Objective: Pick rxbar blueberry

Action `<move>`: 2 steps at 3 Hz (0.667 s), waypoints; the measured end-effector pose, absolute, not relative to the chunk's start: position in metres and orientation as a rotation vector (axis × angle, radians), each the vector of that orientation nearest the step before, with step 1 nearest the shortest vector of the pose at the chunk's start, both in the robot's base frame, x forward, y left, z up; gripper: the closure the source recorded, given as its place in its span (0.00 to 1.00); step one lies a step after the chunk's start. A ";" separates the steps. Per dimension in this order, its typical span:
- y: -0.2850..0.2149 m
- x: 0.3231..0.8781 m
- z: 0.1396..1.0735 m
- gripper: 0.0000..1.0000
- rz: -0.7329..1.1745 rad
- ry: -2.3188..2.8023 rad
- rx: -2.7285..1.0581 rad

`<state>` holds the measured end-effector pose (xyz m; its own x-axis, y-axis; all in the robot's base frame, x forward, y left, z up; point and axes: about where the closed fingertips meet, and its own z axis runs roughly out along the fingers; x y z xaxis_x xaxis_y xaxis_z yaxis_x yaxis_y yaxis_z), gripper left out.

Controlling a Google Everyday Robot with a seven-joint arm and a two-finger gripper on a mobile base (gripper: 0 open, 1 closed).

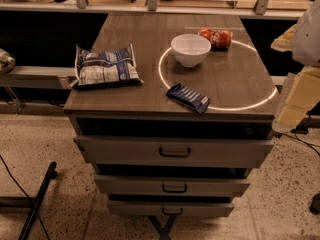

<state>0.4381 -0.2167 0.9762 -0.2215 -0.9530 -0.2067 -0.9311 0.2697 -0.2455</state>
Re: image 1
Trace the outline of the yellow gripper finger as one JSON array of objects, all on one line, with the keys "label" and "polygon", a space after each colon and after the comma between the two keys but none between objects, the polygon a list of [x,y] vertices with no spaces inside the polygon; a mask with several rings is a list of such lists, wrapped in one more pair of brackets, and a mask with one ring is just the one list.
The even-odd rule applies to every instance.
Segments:
[{"label": "yellow gripper finger", "polygon": [[282,35],[272,42],[271,48],[279,52],[292,51],[295,29],[296,25],[292,25],[288,28]]},{"label": "yellow gripper finger", "polygon": [[272,129],[279,133],[290,132],[319,102],[319,67],[304,66],[298,74],[289,73],[281,89]]}]

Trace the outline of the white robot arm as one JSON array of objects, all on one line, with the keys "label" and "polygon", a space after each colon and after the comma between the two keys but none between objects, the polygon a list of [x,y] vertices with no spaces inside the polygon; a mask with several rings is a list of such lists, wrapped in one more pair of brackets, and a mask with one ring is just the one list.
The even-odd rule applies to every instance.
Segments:
[{"label": "white robot arm", "polygon": [[303,65],[288,74],[275,111],[272,128],[287,133],[320,102],[320,0],[315,0],[297,21],[291,41],[292,57]]}]

